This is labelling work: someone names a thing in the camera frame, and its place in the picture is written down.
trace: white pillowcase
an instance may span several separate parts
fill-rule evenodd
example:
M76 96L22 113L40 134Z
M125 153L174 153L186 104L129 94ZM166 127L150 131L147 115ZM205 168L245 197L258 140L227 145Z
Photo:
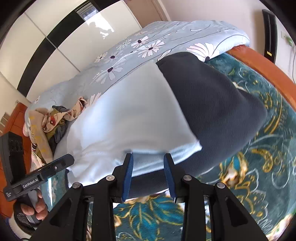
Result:
M140 66L107 90L68 128L54 158L67 153L75 162L68 182L97 183L133 152L133 176L163 168L201 150L169 84L153 61Z

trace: wall outlet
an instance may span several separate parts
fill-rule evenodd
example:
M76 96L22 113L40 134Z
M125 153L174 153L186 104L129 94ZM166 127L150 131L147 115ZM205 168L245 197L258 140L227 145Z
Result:
M281 38L282 38L282 39L286 39L286 36L287 36L286 33L283 32L283 31L281 31Z

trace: wooden bed frame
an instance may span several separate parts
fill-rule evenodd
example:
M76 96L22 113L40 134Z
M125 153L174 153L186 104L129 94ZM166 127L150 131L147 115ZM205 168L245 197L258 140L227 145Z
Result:
M24 147L24 160L26 165L26 171L29 173L31 168L31 140L29 137L25 137L22 133L22 128L25 123L25 112L27 107L18 103L13 110L5 128L3 134L11 131L22 137L22 143ZM3 188L6 186L6 180L3 172L2 162L0 158L0 213L4 217L11 217L13 212L14 202L7 202L3 194Z
M244 45L232 48L228 51L228 54L232 55L265 77L276 87L276 89L285 97L292 108L296 111L296 85L274 63ZM24 160L28 173L31 167L31 141L29 137L25 137L22 133L22 128L25 123L26 109L27 107L21 103L16 106L5 126L3 133L11 131L22 136L25 153ZM3 188L5 186L6 181L0 160L0 213L5 217L10 217L13 212L12 208L14 202L6 201L3 194Z

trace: hand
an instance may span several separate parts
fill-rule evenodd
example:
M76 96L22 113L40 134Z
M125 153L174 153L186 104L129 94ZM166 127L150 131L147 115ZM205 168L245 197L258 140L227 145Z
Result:
M39 189L36 190L37 191L37 194L38 194L38 202L36 203L36 207L35 207L35 210L37 212L36 214L36 218L38 220L43 220L46 218L47 214L48 214L48 210L47 210L47 206L44 202L44 199L42 197L42 193ZM22 209L22 212L25 214L25 215L33 215L35 213L34 209L25 205L25 204L21 204L20 205L21 209Z

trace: dark gray pillowcase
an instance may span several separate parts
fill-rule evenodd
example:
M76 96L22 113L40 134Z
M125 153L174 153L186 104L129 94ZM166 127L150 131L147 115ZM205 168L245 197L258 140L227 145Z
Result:
M236 89L227 76L189 52L156 63L169 83L202 150L177 164L197 176L240 151L264 124L267 111L257 97ZM164 170L133 177L129 198L167 188Z

